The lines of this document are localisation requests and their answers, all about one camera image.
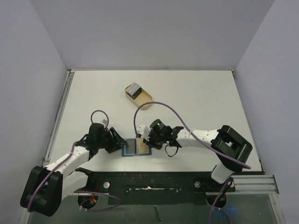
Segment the blue leather card holder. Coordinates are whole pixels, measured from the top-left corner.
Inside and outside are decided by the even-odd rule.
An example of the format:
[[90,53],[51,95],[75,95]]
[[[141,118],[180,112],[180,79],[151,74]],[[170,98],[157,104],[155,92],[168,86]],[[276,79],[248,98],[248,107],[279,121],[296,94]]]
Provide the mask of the blue leather card holder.
[[136,144],[137,138],[128,138],[125,139],[127,141],[127,145],[123,146],[121,149],[121,156],[122,157],[134,157],[134,156],[150,156],[152,155],[152,149],[149,146],[149,154],[138,154],[137,153],[137,144]]

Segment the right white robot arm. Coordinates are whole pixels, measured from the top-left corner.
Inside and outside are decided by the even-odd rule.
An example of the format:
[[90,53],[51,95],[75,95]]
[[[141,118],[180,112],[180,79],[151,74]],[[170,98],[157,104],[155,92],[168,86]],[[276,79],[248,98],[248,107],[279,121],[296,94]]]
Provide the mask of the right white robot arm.
[[136,134],[143,138],[143,142],[155,149],[166,147],[202,147],[212,150],[220,159],[208,179],[209,188],[218,191],[225,181],[234,173],[249,169],[246,161],[253,149],[252,145],[243,138],[235,129],[223,125],[215,130],[189,130],[186,127],[166,126],[161,120],[156,119],[147,127],[136,127]]

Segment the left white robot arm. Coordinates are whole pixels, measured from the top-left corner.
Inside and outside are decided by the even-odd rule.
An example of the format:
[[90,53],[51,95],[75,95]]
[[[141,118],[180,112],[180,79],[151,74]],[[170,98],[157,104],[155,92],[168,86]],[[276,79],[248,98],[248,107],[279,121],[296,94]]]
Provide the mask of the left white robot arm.
[[98,189],[94,172],[81,165],[100,149],[112,153],[127,144],[113,127],[92,123],[89,132],[74,142],[67,154],[45,167],[32,168],[21,196],[21,207],[50,217],[68,195],[78,190],[91,194]]

